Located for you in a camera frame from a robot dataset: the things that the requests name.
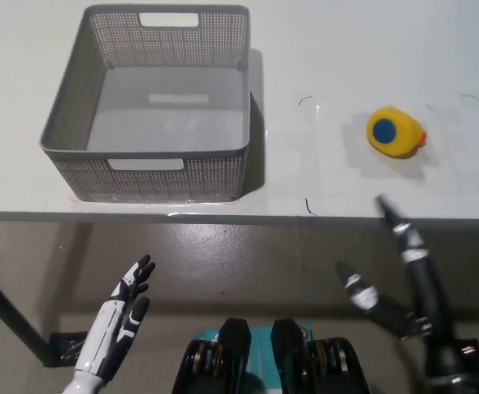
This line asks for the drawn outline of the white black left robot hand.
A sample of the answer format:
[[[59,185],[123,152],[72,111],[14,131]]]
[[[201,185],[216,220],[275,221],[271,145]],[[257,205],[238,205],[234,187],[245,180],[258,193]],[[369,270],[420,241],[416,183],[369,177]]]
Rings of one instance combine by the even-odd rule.
[[[99,393],[113,380],[148,311],[155,263],[146,254],[123,275],[89,329],[65,393]]]

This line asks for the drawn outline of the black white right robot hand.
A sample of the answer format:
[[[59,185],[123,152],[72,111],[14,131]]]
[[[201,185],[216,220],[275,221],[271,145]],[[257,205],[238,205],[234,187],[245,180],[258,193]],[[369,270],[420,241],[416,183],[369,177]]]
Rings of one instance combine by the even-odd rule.
[[[398,301],[380,294],[349,263],[339,261],[335,269],[350,302],[399,339],[421,336],[428,377],[477,374],[478,354],[465,352],[468,343],[455,335],[449,301],[426,242],[384,195],[378,195],[375,201],[406,269],[413,291],[413,309],[407,310]]]

